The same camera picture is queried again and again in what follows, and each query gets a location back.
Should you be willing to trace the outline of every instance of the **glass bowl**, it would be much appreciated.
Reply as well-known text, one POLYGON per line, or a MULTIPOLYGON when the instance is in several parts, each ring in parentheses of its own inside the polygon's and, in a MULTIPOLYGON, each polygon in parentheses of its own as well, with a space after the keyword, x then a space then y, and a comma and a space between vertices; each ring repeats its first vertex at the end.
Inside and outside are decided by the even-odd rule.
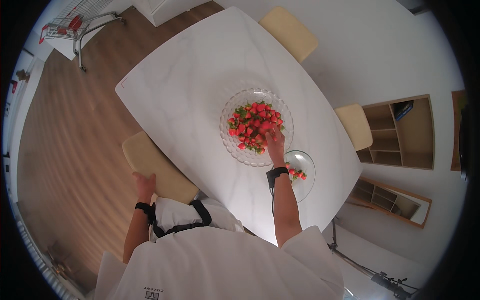
POLYGON ((285 150, 290 148, 293 140, 293 119, 292 114, 288 110, 287 105, 277 95, 263 89, 248 89, 237 93, 235 96, 225 104, 223 108, 222 116, 220 117, 220 136, 223 140, 223 145, 227 148, 227 151, 239 162, 252 167, 265 167, 272 164, 272 160, 268 155, 268 147, 265 153, 259 155, 254 151, 248 149, 240 150, 238 145, 241 143, 239 137, 231 136, 228 133, 230 126, 227 120, 233 117, 233 112, 240 106, 245 106, 248 103, 262 102, 272 104, 272 109, 282 114, 283 134, 285 135, 285 150))
POLYGON ((285 162, 290 163, 290 169, 302 170, 307 174, 306 180, 299 178, 292 183, 293 193, 295 198, 297 198, 297 203, 300 203, 307 198, 315 183, 315 164, 308 154, 300 150, 288 151, 284 157, 285 162))

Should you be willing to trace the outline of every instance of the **beige chair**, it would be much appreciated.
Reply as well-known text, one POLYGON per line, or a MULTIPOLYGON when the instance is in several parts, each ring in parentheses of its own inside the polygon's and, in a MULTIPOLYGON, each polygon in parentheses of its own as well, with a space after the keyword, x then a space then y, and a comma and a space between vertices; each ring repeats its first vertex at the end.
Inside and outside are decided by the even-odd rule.
POLYGON ((189 204, 199 189, 160 151, 142 131, 123 142, 123 153, 133 171, 156 174, 155 194, 189 204))
POLYGON ((335 113, 345 127, 355 151, 368 148, 373 144, 372 131, 360 105, 352 104, 336 108, 335 113))
POLYGON ((275 7, 258 23, 300 63, 318 47, 317 38, 283 7, 275 7))

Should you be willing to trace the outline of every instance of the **white marble table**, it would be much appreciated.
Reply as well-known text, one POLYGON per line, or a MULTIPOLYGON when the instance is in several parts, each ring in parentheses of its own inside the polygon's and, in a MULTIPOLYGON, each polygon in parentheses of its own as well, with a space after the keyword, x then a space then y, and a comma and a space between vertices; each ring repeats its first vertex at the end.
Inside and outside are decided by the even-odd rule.
POLYGON ((276 244, 265 173, 235 160, 222 144, 226 102, 263 88, 288 105, 295 134, 290 150, 315 162, 316 180, 300 202, 304 228, 323 230, 361 173, 352 143, 322 92, 297 61, 257 22, 232 7, 161 45, 117 85, 130 113, 168 158, 245 227, 276 244))

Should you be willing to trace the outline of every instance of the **book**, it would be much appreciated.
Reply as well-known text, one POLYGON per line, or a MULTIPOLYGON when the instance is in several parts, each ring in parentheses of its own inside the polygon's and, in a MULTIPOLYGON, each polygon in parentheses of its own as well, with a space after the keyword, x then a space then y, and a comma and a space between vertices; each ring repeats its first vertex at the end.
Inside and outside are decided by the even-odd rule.
POLYGON ((413 100, 395 103, 394 107, 394 117, 398 122, 400 121, 409 111, 413 109, 413 100))

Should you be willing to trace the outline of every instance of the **light stand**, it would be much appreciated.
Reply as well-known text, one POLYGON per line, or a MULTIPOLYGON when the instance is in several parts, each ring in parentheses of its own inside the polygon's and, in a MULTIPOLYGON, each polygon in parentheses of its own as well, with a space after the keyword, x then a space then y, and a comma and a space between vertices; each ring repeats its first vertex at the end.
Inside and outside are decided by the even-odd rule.
POLYGON ((388 278, 387 274, 384 272, 377 273, 375 271, 370 270, 369 268, 366 268, 362 265, 359 265, 355 261, 351 260, 348 258, 346 255, 341 253, 340 251, 337 250, 338 245, 336 243, 336 227, 335 227, 335 218, 332 220, 332 228, 333 228, 333 243, 328 244, 328 247, 330 250, 332 250, 332 253, 335 253, 338 257, 343 259, 345 262, 347 262, 349 265, 360 271, 362 274, 365 276, 368 276, 371 281, 375 282, 376 284, 386 288, 387 290, 390 290, 393 292, 394 296, 398 300, 406 300, 407 298, 410 298, 415 294, 419 289, 414 288, 411 286, 408 286, 404 284, 403 282, 407 280, 407 278, 402 279, 402 280, 395 280, 393 277, 388 278), (408 293, 406 292, 402 287, 399 285, 403 285, 408 288, 413 288, 416 291, 413 293, 408 293))

